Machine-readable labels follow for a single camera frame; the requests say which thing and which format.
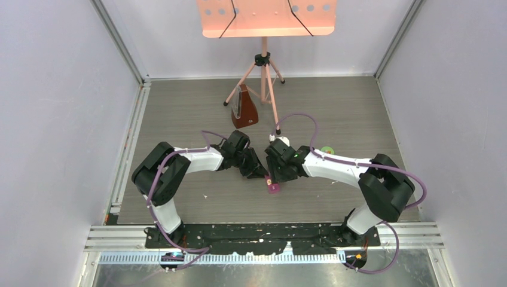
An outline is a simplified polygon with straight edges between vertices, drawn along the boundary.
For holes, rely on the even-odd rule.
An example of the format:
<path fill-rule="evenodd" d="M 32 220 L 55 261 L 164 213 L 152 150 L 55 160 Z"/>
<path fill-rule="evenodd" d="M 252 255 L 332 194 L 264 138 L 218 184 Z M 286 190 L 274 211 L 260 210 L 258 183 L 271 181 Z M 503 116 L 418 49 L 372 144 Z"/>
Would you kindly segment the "green pill bottle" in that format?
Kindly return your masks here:
<path fill-rule="evenodd" d="M 320 149 L 322 152 L 324 153 L 327 153 L 327 154 L 332 154 L 334 155 L 335 154 L 335 151 L 333 148 L 331 148 L 330 146 L 323 146 L 321 149 Z"/>

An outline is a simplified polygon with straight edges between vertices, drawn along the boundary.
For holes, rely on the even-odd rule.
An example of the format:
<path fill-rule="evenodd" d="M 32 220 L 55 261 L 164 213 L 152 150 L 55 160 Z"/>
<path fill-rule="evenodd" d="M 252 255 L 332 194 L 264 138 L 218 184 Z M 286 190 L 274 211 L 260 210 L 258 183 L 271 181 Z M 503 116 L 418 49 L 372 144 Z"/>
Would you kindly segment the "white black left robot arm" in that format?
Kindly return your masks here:
<path fill-rule="evenodd" d="M 184 238 L 174 197 L 187 174 L 235 167 L 247 179 L 268 176 L 250 143 L 249 136 L 239 130 L 218 144 L 208 142 L 204 148 L 176 148 L 160 142 L 138 165 L 131 181 L 143 195 L 163 243 L 175 248 Z"/>

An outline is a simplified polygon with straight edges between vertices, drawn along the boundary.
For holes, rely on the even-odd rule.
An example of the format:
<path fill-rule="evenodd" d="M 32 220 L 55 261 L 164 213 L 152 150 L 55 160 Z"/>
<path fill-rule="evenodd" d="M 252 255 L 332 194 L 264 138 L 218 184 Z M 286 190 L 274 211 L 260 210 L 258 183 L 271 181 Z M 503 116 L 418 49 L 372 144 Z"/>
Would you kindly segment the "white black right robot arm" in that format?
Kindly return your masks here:
<path fill-rule="evenodd" d="M 341 228 L 343 241 L 352 246 L 375 225 L 396 222 L 415 190 L 404 171 L 384 154 L 373 159 L 341 157 L 309 146 L 294 149 L 283 137 L 274 139 L 265 153 L 274 183 L 301 177 L 326 178 L 361 191 L 365 203 L 345 217 Z"/>

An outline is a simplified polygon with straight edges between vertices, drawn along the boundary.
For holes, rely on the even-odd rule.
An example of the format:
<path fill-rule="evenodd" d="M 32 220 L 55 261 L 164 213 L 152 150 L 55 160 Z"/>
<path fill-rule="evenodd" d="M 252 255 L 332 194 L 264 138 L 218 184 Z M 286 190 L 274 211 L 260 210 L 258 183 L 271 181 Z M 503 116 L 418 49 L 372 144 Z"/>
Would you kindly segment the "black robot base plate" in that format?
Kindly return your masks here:
<path fill-rule="evenodd" d="M 287 246 L 295 255 L 327 255 L 335 248 L 377 247 L 377 229 L 354 235 L 340 224 L 271 223 L 271 224 L 181 224 L 168 236 L 157 227 L 146 227 L 145 247 L 172 248 L 178 245 L 200 254 L 211 255 L 278 255 Z"/>

